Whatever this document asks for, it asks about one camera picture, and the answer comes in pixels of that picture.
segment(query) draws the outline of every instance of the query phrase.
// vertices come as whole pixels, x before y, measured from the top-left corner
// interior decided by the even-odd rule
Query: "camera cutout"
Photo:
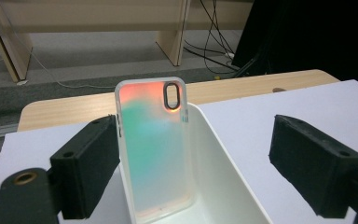
[[[180,105],[179,87],[175,83],[167,83],[164,86],[164,104],[169,110],[177,109]]]

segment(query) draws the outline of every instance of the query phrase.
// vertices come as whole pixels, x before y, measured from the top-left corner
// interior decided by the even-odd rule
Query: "white paper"
[[[274,223],[353,223],[316,217],[269,162],[274,116],[302,119],[358,151],[358,82],[344,81],[201,105],[232,159]]]

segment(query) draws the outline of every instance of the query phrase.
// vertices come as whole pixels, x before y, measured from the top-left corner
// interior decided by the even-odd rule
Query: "white tray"
[[[191,158],[195,176],[194,202],[152,223],[271,223],[227,154],[213,128],[195,105],[189,104]],[[120,164],[131,222],[137,221],[124,166]]]

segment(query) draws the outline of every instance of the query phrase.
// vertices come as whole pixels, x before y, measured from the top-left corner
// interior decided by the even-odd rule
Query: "gray floor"
[[[222,34],[235,50],[241,31],[222,31]],[[187,31],[186,41],[204,48],[207,36],[207,31]],[[156,32],[31,34],[34,47],[26,85],[206,67],[201,57],[186,51],[182,64],[173,66],[155,38]],[[185,47],[203,53],[187,44]],[[211,38],[208,49],[224,51]],[[221,63],[229,61],[217,53],[207,52],[207,56]],[[211,62],[207,64],[209,67],[222,67]],[[3,61],[0,61],[0,87],[15,86]]]

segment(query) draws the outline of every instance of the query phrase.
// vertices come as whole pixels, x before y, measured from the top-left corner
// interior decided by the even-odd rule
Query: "clear phone case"
[[[186,85],[178,77],[120,82],[116,89],[120,157],[134,223],[192,203]]]

